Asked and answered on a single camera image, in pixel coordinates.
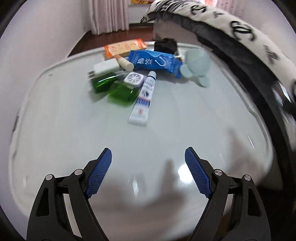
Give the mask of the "grey table top lid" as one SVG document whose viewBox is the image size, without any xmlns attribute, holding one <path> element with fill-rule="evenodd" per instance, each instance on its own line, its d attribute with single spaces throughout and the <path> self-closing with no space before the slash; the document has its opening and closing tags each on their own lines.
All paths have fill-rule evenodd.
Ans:
<svg viewBox="0 0 296 241">
<path fill-rule="evenodd" d="M 93 211 L 110 240 L 176 240 L 196 226 L 207 198 L 185 163 L 185 149 L 227 175 L 258 183 L 273 162 L 270 135 L 236 78 L 213 60 L 207 88 L 158 72 L 147 124 L 128 122 L 132 106 L 94 94 L 87 79 L 101 48 L 44 70 L 20 109 L 9 160 L 15 220 L 22 232 L 47 174 L 67 176 L 105 148 L 112 163 Z"/>
</svg>

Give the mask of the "black cloth bundle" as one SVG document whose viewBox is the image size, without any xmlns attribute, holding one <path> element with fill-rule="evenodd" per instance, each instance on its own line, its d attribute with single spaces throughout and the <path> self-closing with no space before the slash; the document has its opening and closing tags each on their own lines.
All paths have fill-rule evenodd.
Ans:
<svg viewBox="0 0 296 241">
<path fill-rule="evenodd" d="M 156 40 L 154 43 L 154 51 L 174 55 L 175 52 L 177 52 L 177 42 L 171 38 Z"/>
</svg>

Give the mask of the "orange cream flat box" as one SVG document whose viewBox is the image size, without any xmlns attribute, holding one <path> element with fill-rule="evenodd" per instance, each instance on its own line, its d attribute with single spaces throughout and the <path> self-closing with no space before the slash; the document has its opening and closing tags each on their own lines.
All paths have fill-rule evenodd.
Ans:
<svg viewBox="0 0 296 241">
<path fill-rule="evenodd" d="M 130 51 L 145 50 L 147 44 L 142 39 L 133 39 L 104 46 L 105 58 L 110 59 L 114 55 L 126 57 Z"/>
</svg>

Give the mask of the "purple square plastic cap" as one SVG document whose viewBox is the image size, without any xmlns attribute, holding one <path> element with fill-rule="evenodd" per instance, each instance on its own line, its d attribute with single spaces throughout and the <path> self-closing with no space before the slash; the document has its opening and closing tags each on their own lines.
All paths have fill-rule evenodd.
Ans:
<svg viewBox="0 0 296 241">
<path fill-rule="evenodd" d="M 125 84 L 128 84 L 132 87 L 138 88 L 142 85 L 142 83 L 144 81 L 144 75 L 136 73 L 136 72 L 130 72 L 124 78 L 123 81 Z"/>
</svg>

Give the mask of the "white blue ointment tube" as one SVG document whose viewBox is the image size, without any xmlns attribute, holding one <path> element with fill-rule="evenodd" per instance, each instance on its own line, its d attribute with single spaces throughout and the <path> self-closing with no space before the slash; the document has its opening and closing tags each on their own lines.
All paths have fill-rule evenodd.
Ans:
<svg viewBox="0 0 296 241">
<path fill-rule="evenodd" d="M 157 74 L 154 71 L 150 71 L 148 73 L 128 118 L 128 123 L 141 126 L 145 126 L 147 124 L 149 108 L 156 85 L 156 77 Z"/>
</svg>

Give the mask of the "pale blue mouse-shaped plastic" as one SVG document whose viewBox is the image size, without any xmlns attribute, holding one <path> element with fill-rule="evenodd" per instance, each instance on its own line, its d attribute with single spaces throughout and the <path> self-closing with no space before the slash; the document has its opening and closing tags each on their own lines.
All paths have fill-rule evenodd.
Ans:
<svg viewBox="0 0 296 241">
<path fill-rule="evenodd" d="M 211 58 L 205 50 L 189 49 L 184 53 L 184 62 L 180 66 L 180 73 L 182 77 L 194 80 L 201 87 L 207 88 L 209 86 L 207 73 L 211 63 Z"/>
</svg>

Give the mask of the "cream orange lip balm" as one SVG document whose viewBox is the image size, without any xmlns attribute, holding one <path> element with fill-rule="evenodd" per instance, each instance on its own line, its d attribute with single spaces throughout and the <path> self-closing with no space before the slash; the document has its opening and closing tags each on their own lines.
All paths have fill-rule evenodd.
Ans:
<svg viewBox="0 0 296 241">
<path fill-rule="evenodd" d="M 126 71 L 132 72 L 134 69 L 134 65 L 126 60 L 125 58 L 121 57 L 120 55 L 114 55 L 113 56 L 116 61 L 118 62 L 118 64 Z"/>
</svg>

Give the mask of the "green glass bottle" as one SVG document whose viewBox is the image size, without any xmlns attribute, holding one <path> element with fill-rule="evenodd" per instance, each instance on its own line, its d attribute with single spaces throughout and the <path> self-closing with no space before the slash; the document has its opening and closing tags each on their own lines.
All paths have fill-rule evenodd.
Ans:
<svg viewBox="0 0 296 241">
<path fill-rule="evenodd" d="M 117 80 L 115 73 L 107 73 L 91 78 L 91 86 L 96 94 L 108 91 L 112 84 Z"/>
<path fill-rule="evenodd" d="M 108 101 L 121 106 L 130 106 L 136 101 L 138 93 L 139 87 L 116 81 L 109 90 Z"/>
</svg>

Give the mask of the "black white logo blanket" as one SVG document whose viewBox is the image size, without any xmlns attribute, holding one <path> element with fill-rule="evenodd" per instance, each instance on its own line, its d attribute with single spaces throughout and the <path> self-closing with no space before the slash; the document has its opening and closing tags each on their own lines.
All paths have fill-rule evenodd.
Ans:
<svg viewBox="0 0 296 241">
<path fill-rule="evenodd" d="M 276 87 L 282 90 L 282 94 L 276 94 L 278 105 L 295 117 L 295 65 L 266 34 L 225 10 L 199 1 L 155 1 L 145 11 L 141 22 L 147 23 L 163 15 L 190 20 L 195 25 L 205 24 L 247 48 L 279 80 Z"/>
</svg>

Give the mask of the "pink patterned curtain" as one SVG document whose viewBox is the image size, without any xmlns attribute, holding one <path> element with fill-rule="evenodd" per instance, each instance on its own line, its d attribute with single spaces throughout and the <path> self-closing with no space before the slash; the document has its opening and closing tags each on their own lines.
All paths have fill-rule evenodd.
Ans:
<svg viewBox="0 0 296 241">
<path fill-rule="evenodd" d="M 129 30 L 128 5 L 124 0 L 88 1 L 93 35 Z"/>
</svg>

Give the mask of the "blue floss pick bag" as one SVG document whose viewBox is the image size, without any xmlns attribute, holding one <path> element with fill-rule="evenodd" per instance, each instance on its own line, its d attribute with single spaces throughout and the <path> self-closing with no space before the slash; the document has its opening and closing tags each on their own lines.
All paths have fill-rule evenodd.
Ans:
<svg viewBox="0 0 296 241">
<path fill-rule="evenodd" d="M 149 50 L 132 50 L 128 61 L 134 65 L 134 70 L 163 70 L 171 73 L 175 78 L 181 78 L 180 67 L 182 61 L 173 54 Z"/>
</svg>

